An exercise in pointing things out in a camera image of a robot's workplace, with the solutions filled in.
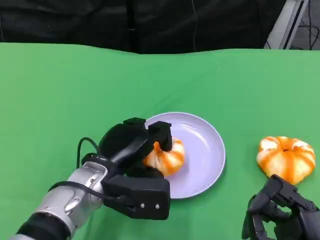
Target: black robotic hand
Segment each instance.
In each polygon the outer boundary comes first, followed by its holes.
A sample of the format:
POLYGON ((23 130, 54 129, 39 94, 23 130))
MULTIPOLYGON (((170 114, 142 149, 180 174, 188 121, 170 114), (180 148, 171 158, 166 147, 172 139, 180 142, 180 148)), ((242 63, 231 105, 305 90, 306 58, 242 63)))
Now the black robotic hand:
POLYGON ((320 211, 298 189, 277 175, 272 175, 262 190, 248 204, 242 239, 273 240, 267 236, 264 222, 275 222, 277 240, 320 240, 320 211), (291 213, 278 208, 288 207, 291 213))
POLYGON ((87 140, 97 153, 86 154, 81 165, 94 163, 107 169, 107 174, 100 180, 103 194, 72 181, 57 182, 49 191, 60 186, 78 188, 133 219, 167 219, 171 203, 170 183, 156 168, 145 166, 143 159, 152 152, 155 142, 164 151, 172 149, 171 124, 157 121, 147 129, 145 122, 137 117, 127 119, 110 128, 99 145, 88 137, 80 140, 76 167, 80 167, 81 143, 87 140))

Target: pumpkin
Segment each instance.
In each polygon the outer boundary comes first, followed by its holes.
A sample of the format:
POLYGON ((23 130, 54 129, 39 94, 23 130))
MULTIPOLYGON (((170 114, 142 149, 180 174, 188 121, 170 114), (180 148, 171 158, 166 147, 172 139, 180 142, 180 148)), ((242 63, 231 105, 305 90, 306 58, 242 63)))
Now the pumpkin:
POLYGON ((286 136, 262 139, 256 160, 268 177, 277 174, 293 185, 310 175, 316 167, 313 148, 304 141, 286 136))
POLYGON ((164 176, 176 173, 185 162, 185 148, 181 140, 172 138, 172 150, 163 151, 154 143, 153 151, 143 160, 146 166, 158 169, 164 176))

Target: plate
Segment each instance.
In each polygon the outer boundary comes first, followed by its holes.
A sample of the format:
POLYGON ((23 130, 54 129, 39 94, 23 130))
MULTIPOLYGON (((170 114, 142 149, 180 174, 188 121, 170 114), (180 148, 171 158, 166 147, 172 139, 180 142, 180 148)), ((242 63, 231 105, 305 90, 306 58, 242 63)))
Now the plate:
POLYGON ((196 196, 220 177, 226 162, 224 142, 217 130, 204 119, 184 112, 167 112, 149 118, 146 127, 157 121, 171 123, 171 135, 184 144, 181 169, 168 176, 172 199, 196 196))

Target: screw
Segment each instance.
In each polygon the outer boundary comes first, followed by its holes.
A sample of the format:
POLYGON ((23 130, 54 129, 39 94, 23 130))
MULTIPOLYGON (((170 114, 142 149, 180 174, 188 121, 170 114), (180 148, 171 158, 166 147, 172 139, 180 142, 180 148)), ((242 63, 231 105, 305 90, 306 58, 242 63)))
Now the screw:
POLYGON ((313 209, 314 205, 312 202, 308 202, 306 205, 307 209, 313 209))

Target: dark wall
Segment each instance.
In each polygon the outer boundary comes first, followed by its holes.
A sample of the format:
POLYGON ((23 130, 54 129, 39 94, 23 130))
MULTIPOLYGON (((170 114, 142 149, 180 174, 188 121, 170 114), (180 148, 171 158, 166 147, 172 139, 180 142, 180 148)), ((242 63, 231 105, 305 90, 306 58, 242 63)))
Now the dark wall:
POLYGON ((0 41, 82 44, 146 54, 263 48, 285 2, 0 0, 0 41))

